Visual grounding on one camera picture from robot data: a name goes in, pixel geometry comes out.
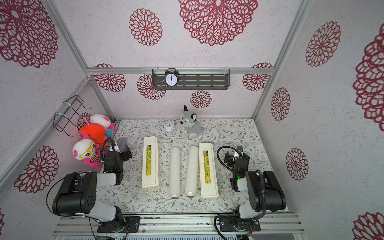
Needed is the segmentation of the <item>cream wrap dispenser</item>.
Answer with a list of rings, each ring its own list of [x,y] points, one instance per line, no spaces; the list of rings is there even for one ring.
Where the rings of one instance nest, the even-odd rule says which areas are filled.
[[[199,143],[199,167],[201,197],[216,199],[219,197],[215,165],[215,153],[211,143]]]
[[[145,137],[143,146],[142,188],[159,186],[158,137]]]

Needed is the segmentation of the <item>white plastic wrap roll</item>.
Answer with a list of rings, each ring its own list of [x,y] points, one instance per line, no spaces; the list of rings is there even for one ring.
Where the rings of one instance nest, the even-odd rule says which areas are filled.
[[[171,149],[170,158],[170,197],[177,199],[181,195],[181,150],[178,147]]]
[[[188,154],[187,178],[185,192],[188,198],[194,198],[197,194],[199,148],[191,146]]]

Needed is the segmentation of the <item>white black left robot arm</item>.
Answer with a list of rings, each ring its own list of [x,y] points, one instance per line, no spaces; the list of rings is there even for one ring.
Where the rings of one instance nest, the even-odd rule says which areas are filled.
[[[100,233],[129,230],[129,224],[119,207],[97,200],[97,188],[120,185],[124,162],[132,157],[128,146],[105,154],[105,173],[67,174],[53,201],[52,212],[60,217],[83,216],[98,222]]]

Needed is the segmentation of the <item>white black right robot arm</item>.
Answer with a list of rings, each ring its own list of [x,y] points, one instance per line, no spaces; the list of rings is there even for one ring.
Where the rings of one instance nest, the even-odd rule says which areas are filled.
[[[276,212],[287,207],[284,192],[272,171],[249,170],[250,157],[235,151],[225,153],[224,163],[233,172],[230,178],[235,192],[247,193],[249,200],[235,208],[233,215],[238,219],[255,219],[267,211]]]

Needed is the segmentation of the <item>red orange plush toy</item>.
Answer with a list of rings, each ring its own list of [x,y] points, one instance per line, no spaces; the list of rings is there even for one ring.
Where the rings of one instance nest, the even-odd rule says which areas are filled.
[[[105,133],[106,129],[99,124],[87,124],[80,129],[80,134],[83,139],[91,139],[100,147],[107,139]]]

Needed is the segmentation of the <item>white plush toy yellow glasses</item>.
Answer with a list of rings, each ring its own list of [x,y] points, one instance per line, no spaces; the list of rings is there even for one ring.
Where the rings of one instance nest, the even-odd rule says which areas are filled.
[[[99,147],[99,144],[96,144],[86,135],[82,140],[77,141],[73,145],[72,153],[75,159],[84,161],[86,165],[90,165],[93,168],[98,168],[101,155]]]

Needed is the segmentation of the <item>white pink plush toy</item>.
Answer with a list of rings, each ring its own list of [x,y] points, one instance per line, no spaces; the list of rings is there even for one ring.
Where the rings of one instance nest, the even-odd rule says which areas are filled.
[[[87,118],[87,123],[98,124],[104,127],[104,129],[113,129],[115,124],[112,123],[106,116],[101,114],[94,114]]]

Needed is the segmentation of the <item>grey plush wolf toy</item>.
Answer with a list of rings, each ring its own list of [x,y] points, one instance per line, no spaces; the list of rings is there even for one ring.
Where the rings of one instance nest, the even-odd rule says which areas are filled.
[[[182,139],[196,139],[203,131],[201,126],[197,122],[197,114],[190,112],[186,105],[184,105],[180,124]]]

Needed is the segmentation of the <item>floral table mat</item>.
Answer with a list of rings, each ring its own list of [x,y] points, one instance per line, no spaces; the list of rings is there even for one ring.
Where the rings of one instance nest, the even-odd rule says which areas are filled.
[[[117,206],[124,213],[210,213],[230,212],[248,201],[247,193],[235,192],[231,187],[232,173],[222,166],[224,155],[242,146],[250,157],[250,170],[272,169],[269,157],[262,143],[259,131],[252,119],[202,119],[199,124],[203,132],[197,139],[183,140],[180,128],[173,132],[164,130],[164,120],[123,120],[117,138],[127,138],[133,157],[124,163],[124,177],[120,185],[99,188],[98,199]],[[158,137],[160,184],[158,187],[142,188],[143,146],[145,137]],[[188,153],[191,146],[211,143],[215,153],[219,197],[202,198],[197,194],[188,198],[185,192]],[[181,195],[170,197],[171,148],[181,149]]]

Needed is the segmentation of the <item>small white round clock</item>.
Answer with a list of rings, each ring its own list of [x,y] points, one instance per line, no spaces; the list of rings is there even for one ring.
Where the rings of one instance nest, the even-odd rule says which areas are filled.
[[[164,130],[166,132],[173,132],[175,130],[175,122],[171,120],[167,120],[164,122]]]

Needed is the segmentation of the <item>black alarm clock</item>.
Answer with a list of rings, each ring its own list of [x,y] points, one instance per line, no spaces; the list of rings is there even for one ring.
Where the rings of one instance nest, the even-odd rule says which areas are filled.
[[[176,87],[179,83],[179,71],[175,68],[168,68],[165,71],[165,83],[168,87]]]

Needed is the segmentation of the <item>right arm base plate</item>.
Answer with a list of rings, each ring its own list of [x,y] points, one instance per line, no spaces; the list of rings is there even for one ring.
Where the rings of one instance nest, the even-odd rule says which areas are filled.
[[[259,232],[261,226],[258,220],[246,221],[245,219],[235,220],[229,216],[218,217],[221,232]]]

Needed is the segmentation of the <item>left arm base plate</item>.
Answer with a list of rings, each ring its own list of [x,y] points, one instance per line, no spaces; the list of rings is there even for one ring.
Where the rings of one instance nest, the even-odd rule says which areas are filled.
[[[141,218],[137,216],[118,217],[110,222],[99,223],[97,233],[137,233]]]

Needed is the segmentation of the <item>grey wall shelf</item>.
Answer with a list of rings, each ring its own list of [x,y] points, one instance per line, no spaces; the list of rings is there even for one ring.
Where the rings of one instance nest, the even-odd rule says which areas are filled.
[[[166,70],[152,70],[152,86],[155,90],[227,90],[230,86],[229,69],[222,71],[179,71],[179,83],[168,87],[165,83]]]

